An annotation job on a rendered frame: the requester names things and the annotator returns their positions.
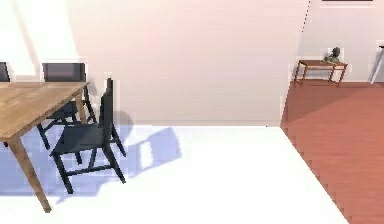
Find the black dining chair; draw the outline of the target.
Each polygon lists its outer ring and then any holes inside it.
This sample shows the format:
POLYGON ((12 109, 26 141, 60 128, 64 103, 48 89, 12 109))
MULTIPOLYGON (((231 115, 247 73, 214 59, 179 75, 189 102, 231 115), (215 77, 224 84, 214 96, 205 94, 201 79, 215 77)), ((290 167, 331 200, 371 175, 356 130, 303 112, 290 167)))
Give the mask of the black dining chair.
POLYGON ((126 182, 111 149, 111 144, 115 143, 121 154, 126 156, 125 149, 114 125, 113 79, 108 78, 106 83, 106 90, 101 96, 99 122, 65 127, 59 141, 50 153, 68 194, 74 193, 70 177, 75 175, 113 169, 120 181, 122 183, 126 182), (74 154, 77 163, 82 164, 81 153, 83 151, 91 152, 88 166, 83 169, 67 171, 61 157, 74 154))
POLYGON ((7 64, 0 62, 0 82, 9 82, 10 77, 8 74, 7 64))
MULTIPOLYGON (((86 69, 84 63, 43 63, 43 74, 45 82, 86 82, 86 69)), ((83 90, 83 105, 87 108, 89 116, 87 121, 96 123, 96 116, 92 108, 89 90, 87 87, 83 90)), ((42 138, 43 144, 47 150, 50 149, 50 143, 46 132, 54 125, 74 125, 78 123, 76 118, 77 106, 75 101, 70 101, 48 117, 50 123, 43 127, 37 125, 37 129, 42 138)))

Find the small brown side table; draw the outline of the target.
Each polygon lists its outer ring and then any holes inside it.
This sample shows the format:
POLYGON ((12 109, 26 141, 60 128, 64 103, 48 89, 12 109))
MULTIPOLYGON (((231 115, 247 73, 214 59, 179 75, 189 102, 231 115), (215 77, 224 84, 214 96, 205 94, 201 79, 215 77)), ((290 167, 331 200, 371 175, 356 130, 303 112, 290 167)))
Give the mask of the small brown side table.
POLYGON ((337 87, 339 87, 341 85, 341 82, 344 79, 347 67, 348 65, 343 62, 332 63, 324 60, 299 60, 294 73, 294 82, 302 85, 306 80, 307 73, 310 70, 313 70, 313 71, 324 70, 324 71, 330 72, 328 81, 330 83, 335 84, 337 87), (336 71, 341 72, 340 78, 338 81, 333 80, 333 76, 336 71))

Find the green house plant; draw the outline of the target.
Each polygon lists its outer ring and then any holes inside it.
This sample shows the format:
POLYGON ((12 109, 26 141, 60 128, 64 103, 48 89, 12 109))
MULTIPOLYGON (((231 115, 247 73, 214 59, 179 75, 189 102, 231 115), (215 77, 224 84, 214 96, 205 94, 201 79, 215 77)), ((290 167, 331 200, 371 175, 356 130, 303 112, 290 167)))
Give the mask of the green house plant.
POLYGON ((329 63, 337 64, 337 63, 340 62, 340 60, 339 60, 340 52, 341 52, 340 48, 339 47, 335 47, 335 48, 332 49, 332 53, 330 55, 326 56, 324 58, 324 60, 326 62, 329 62, 329 63))

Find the light wooden dining table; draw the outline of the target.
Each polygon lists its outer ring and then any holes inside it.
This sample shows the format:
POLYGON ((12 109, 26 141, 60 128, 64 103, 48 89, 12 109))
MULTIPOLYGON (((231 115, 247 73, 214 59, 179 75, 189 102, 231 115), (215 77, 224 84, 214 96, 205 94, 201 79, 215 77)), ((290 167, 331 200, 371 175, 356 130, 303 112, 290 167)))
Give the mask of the light wooden dining table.
POLYGON ((87 85, 87 82, 0 82, 0 141, 8 143, 45 213, 52 208, 21 137, 72 99, 85 124, 82 94, 87 85))

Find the white floor lamp post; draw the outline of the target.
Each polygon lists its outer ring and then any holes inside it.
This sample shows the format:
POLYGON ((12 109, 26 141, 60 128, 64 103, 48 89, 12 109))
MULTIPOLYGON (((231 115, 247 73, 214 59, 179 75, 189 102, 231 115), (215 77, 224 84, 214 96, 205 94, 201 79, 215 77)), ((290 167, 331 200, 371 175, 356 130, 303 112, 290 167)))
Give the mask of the white floor lamp post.
POLYGON ((380 52, 377 62, 372 70, 372 75, 370 76, 369 83, 373 84, 377 78, 378 72, 380 70, 381 64, 384 62, 384 45, 380 45, 380 52))

